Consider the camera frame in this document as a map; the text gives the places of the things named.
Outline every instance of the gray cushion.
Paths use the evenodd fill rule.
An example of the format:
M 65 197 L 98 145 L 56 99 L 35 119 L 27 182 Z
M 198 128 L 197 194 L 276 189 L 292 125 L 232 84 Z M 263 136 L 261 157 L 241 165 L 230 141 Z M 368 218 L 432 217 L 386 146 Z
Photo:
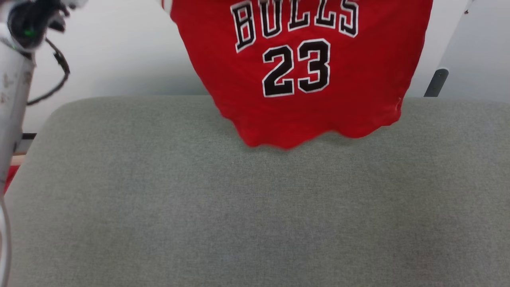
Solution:
M 407 99 L 250 149 L 209 97 L 58 110 L 6 197 L 11 287 L 510 286 L 510 106 Z

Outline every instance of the white robotic arm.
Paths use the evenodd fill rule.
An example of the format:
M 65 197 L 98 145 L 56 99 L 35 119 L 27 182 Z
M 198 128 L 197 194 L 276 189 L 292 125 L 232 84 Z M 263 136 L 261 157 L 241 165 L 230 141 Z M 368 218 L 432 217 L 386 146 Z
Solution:
M 11 263 L 9 218 L 3 190 L 28 102 L 34 53 L 48 28 L 64 32 L 67 8 L 87 0 L 0 0 L 0 287 L 6 287 Z

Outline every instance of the black digit with white outline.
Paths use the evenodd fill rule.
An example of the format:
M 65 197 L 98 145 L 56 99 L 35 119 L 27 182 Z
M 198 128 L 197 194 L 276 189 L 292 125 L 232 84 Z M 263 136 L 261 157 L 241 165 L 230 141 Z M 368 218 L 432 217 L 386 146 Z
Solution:
M 342 0 L 340 8 L 342 8 L 342 11 L 349 12 L 351 18 L 351 23 L 348 24 L 347 16 L 340 15 L 340 33 L 352 38 L 356 37 L 358 35 L 358 18 L 360 13 L 358 4 L 349 0 Z
M 298 88 L 305 93 L 322 91 L 329 85 L 331 44 L 325 39 L 303 41 L 298 48 L 298 61 L 309 60 L 311 52 L 317 52 L 318 57 L 308 62 L 308 74 L 317 74 L 318 80 L 311 81 L 310 77 L 299 78 Z
M 299 0 L 290 0 L 290 21 L 289 21 L 289 32 L 300 28 L 310 26 L 310 12 L 304 12 L 302 18 L 298 19 L 299 13 Z
M 328 14 L 328 18 L 324 15 L 324 10 L 326 8 L 327 0 L 320 0 L 319 9 L 317 9 L 317 16 L 315 17 L 315 25 L 336 29 L 337 27 L 337 14 L 336 12 L 330 11 Z
M 257 40 L 255 31 L 255 24 L 253 22 L 253 5 L 250 0 L 237 3 L 230 7 L 232 16 L 234 17 L 234 24 L 236 26 L 237 43 L 236 52 L 244 50 L 246 47 L 253 45 Z M 241 11 L 246 13 L 245 17 L 241 17 Z M 248 36 L 245 37 L 243 29 L 248 26 Z
M 262 80 L 264 97 L 282 97 L 294 94 L 294 79 L 284 79 L 282 84 L 277 82 L 294 69 L 294 55 L 288 45 L 270 48 L 262 58 L 264 63 L 273 63 L 274 59 L 281 57 L 282 61 Z
M 273 3 L 274 28 L 269 27 L 269 2 Z M 259 7 L 264 38 L 269 39 L 280 34 L 282 32 L 282 0 L 259 0 Z

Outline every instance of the red object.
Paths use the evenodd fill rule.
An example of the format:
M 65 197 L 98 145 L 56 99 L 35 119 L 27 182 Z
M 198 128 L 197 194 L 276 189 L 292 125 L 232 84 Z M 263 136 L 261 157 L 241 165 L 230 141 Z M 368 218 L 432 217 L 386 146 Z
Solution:
M 432 0 L 174 0 L 171 17 L 247 145 L 359 138 L 400 118 Z
M 14 179 L 14 176 L 18 172 L 19 166 L 11 166 L 9 168 L 9 173 L 7 175 L 7 182 L 5 184 L 4 194 L 7 192 L 9 185 L 11 185 L 11 181 Z

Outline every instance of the red jersey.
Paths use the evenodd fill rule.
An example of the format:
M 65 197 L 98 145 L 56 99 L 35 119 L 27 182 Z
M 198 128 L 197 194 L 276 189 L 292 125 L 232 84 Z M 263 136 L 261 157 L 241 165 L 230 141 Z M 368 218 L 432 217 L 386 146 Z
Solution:
M 221 114 L 251 147 L 400 118 L 432 0 L 174 0 L 171 17 Z

